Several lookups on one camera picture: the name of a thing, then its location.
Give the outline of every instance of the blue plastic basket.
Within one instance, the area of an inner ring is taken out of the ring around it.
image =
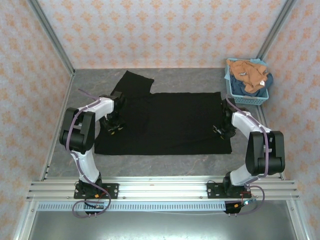
[[[231,61],[237,61],[237,60],[243,60],[243,59],[237,59],[237,58],[228,58],[228,60]],[[226,65],[225,69],[225,83],[226,83],[226,92],[228,95],[232,96],[234,98],[234,101],[236,104],[250,104],[250,105],[258,105],[260,106],[263,104],[266,100],[269,99],[268,90],[266,89],[263,93],[263,96],[242,96],[242,95],[235,95],[232,93],[231,90],[231,82],[228,79],[230,76],[230,69],[228,64]]]

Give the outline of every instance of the metal floor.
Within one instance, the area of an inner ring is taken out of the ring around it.
[[[267,201],[259,211],[239,217],[208,213],[109,211],[79,219],[69,211],[41,211],[36,213],[29,240],[297,239],[285,201]]]
[[[148,68],[129,71],[154,79],[152,93],[214,93],[226,94],[225,71],[223,68]],[[92,102],[80,94],[83,89],[94,96],[109,94],[126,69],[82,69],[75,72],[68,107],[82,107]],[[257,117],[257,108],[245,105]],[[225,175],[245,162],[247,140],[241,134],[231,139],[232,154],[212,155],[119,155],[94,154],[95,164],[102,176],[204,176]],[[73,158],[57,141],[51,159],[48,177],[75,177],[78,170]]]

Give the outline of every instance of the patterned wallpaper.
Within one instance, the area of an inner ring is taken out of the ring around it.
[[[285,175],[297,181],[320,236],[320,4],[298,0],[265,61],[274,76],[265,110],[285,136]]]
[[[76,69],[219,68],[256,57],[285,0],[40,0]]]
[[[26,0],[2,0],[0,16],[0,239],[11,240],[70,76]]]

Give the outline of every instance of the marble-patterned surface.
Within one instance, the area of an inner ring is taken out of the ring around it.
[[[129,71],[154,79],[152,93],[204,93],[221,92],[224,99],[226,81],[223,68],[135,68]],[[126,69],[82,69],[77,70],[68,98],[67,107],[81,107],[92,102],[80,94],[81,88],[92,95],[109,94]],[[253,116],[256,107],[246,105]],[[211,155],[94,155],[102,176],[187,176],[225,175],[245,162],[247,140],[241,134],[231,139],[231,154]],[[78,171],[74,160],[57,142],[51,160],[49,177],[75,177]]]

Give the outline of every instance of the black garment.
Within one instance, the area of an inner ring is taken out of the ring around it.
[[[126,127],[114,135],[101,127],[95,141],[96,154],[231,153],[230,141],[222,140],[212,130],[222,121],[220,92],[150,94],[147,89],[150,91],[152,83],[152,79],[126,72],[115,88],[130,96],[120,110]]]

